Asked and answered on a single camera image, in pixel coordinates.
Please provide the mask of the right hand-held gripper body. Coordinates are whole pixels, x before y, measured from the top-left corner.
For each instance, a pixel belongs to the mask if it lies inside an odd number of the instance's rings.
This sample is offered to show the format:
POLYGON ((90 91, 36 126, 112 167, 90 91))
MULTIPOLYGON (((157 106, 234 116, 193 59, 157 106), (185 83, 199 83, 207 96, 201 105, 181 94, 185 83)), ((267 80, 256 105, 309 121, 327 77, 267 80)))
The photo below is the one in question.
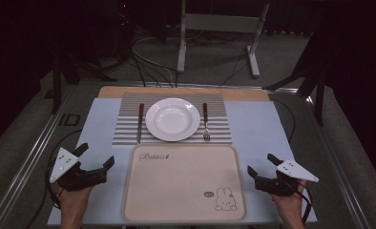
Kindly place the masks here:
POLYGON ((271 195, 279 197, 290 197, 299 188, 300 180, 318 182, 319 179, 302 165, 293 159, 282 161, 276 166, 276 177, 260 177, 255 180, 255 188, 271 195))

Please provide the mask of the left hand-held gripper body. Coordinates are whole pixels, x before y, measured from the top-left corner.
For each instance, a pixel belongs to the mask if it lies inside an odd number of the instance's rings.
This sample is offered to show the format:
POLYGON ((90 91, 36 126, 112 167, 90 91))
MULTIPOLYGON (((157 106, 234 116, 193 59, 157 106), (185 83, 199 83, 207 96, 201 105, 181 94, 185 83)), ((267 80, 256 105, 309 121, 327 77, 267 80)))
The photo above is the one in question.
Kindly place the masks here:
POLYGON ((58 150, 49 183, 57 183, 66 191, 78 191, 107 181, 107 172, 101 168, 86 171, 81 169, 79 157, 64 148, 58 150))

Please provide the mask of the person's right hand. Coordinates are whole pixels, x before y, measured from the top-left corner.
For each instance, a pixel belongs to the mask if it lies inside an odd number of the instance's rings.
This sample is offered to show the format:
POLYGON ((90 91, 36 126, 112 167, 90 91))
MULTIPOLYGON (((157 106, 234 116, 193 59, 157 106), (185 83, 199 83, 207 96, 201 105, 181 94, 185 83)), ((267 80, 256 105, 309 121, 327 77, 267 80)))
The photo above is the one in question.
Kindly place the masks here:
POLYGON ((294 194, 290 197, 279 197, 276 195, 271 196, 275 202, 279 215, 283 222, 291 220, 302 220, 302 204, 303 198, 294 194))

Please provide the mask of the person's left hand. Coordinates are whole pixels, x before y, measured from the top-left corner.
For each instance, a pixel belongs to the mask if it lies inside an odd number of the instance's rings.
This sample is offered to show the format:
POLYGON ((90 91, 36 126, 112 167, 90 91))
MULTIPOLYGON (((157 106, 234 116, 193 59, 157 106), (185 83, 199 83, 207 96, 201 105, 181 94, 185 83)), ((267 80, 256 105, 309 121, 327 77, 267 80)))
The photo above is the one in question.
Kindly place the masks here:
POLYGON ((69 222, 81 221, 87 210, 93 188, 87 187, 78 191, 66 191, 60 185, 57 185, 57 188, 62 220, 69 222))

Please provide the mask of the grey striped placemat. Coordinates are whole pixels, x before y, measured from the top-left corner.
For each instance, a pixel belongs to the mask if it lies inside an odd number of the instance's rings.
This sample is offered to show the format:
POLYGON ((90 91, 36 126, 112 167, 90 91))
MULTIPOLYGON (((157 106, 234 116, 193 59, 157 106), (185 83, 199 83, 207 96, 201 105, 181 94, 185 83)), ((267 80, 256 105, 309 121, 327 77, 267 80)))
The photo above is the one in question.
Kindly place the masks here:
POLYGON ((228 117, 225 110, 223 97, 220 94, 125 94, 121 100, 119 115, 115 124, 113 144, 136 145, 136 131, 139 113, 139 104, 144 103, 144 115, 140 143, 163 143, 154 137, 147 129, 145 116, 149 108, 165 98, 181 98, 192 103, 199 111, 200 123, 197 131, 190 137, 175 141, 175 143, 195 144, 230 144, 232 142, 228 117), (202 104, 207 103, 208 128, 211 139, 203 139, 204 121, 202 104))

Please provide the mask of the black stand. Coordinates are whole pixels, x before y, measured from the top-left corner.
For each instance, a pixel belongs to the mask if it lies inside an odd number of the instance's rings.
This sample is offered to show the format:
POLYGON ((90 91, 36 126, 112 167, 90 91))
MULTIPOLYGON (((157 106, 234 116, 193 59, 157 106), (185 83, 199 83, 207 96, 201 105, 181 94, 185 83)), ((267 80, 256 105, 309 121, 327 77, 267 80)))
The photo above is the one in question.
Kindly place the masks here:
POLYGON ((77 69, 81 69, 93 76, 107 82, 115 82, 114 78, 110 78, 104 73, 100 73, 87 63, 82 62, 75 56, 65 53, 60 49, 52 51, 52 114, 56 114, 62 103, 62 83, 61 76, 64 75, 65 79, 70 84, 77 84, 80 77, 77 74, 77 69))
POLYGON ((324 102, 324 82, 325 82, 325 66, 329 50, 326 46, 319 47, 320 36, 313 33, 299 58, 292 74, 281 81, 269 86, 264 86, 263 89, 267 91, 276 91, 277 89, 303 77, 303 83, 296 91, 298 96, 310 96, 314 90, 316 91, 314 116, 317 122, 323 126, 323 102, 324 102))

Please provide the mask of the beige mat with rabbit print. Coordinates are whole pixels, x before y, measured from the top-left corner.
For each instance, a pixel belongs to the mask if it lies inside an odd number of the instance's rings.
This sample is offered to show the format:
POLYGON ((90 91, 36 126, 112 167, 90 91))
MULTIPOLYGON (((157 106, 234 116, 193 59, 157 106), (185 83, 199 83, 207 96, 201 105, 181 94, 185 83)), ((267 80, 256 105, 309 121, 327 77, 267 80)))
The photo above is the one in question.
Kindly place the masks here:
POLYGON ((134 148, 123 217, 136 223, 238 221, 246 203, 229 145, 146 144, 134 148))

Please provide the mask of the white round plate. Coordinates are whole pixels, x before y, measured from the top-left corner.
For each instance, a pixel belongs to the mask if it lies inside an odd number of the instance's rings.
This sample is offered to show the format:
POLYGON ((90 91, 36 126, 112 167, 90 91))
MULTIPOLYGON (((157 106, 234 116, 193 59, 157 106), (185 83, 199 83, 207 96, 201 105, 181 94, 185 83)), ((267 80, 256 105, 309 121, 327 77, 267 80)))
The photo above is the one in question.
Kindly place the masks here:
POLYGON ((181 98, 165 98, 153 104, 146 113, 148 131, 164 141, 181 141, 193 135, 200 123, 198 109, 181 98))

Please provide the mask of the grey metal stand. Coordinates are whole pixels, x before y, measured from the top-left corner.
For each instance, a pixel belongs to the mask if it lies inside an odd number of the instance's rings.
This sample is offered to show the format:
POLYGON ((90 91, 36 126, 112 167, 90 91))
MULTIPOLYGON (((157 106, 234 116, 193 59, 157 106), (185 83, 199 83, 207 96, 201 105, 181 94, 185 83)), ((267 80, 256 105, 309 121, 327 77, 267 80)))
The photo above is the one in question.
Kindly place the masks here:
POLYGON ((185 71, 185 57, 187 48, 185 33, 187 30, 228 31, 254 34, 252 43, 247 46, 245 50, 252 75, 254 77, 259 77, 260 69, 256 58, 256 48, 260 40, 266 15, 270 5, 272 4, 272 0, 262 1, 262 9, 258 17, 187 13, 186 1, 187 0, 181 0, 180 44, 178 49, 177 72, 183 73, 185 71))

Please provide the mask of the aluminium floor rail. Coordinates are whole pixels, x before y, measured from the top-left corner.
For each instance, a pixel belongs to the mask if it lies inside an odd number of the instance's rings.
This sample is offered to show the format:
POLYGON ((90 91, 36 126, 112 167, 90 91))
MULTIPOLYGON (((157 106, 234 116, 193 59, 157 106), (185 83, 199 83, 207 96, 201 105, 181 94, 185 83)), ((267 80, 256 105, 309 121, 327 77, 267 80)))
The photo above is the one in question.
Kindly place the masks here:
POLYGON ((44 154, 62 110, 39 94, 0 137, 0 229, 44 154))
POLYGON ((366 215, 361 207, 360 201, 358 200, 354 189, 352 188, 350 182, 346 177, 345 171, 340 163, 340 160, 337 158, 337 153, 331 145, 324 127, 316 121, 314 115, 314 102, 312 98, 310 96, 305 97, 303 104, 306 107, 306 112, 309 119, 311 120, 311 125, 317 133, 331 173, 337 182, 339 190, 343 196, 348 212, 354 221, 356 229, 371 229, 366 219, 366 215))

